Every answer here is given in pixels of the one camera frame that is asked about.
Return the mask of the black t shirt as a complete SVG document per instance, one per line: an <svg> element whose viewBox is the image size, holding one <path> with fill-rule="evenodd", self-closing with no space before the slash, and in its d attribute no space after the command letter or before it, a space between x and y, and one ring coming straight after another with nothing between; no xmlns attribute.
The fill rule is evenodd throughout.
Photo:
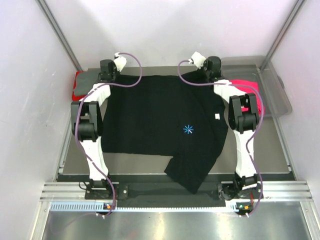
<svg viewBox="0 0 320 240"><path fill-rule="evenodd" d="M225 145L225 104L198 71L120 75L103 118L105 153L169 156L165 173L197 193Z"/></svg>

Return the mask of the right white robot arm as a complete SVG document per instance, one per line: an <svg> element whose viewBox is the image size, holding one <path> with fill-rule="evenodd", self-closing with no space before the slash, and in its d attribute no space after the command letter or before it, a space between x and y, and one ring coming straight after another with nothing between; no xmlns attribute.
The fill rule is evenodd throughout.
<svg viewBox="0 0 320 240"><path fill-rule="evenodd" d="M203 70L213 91L228 103L228 125L236 140L234 180L222 185L220 196L225 200L244 197L258 186L259 173L254 164L254 134L265 110L258 84L247 80L228 80L222 76L222 62L217 56L205 60Z"/></svg>

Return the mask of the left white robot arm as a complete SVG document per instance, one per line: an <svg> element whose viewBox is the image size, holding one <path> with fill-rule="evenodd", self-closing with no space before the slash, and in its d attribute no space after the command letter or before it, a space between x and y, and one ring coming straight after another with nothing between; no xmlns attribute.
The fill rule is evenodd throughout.
<svg viewBox="0 0 320 240"><path fill-rule="evenodd" d="M100 70L93 77L93 86L88 93L70 106L72 133L89 166L89 180L85 184L87 200L112 199L115 188L110 182L101 140L103 119L101 105L111 95L108 83L114 82L118 70L111 59L100 61Z"/></svg>

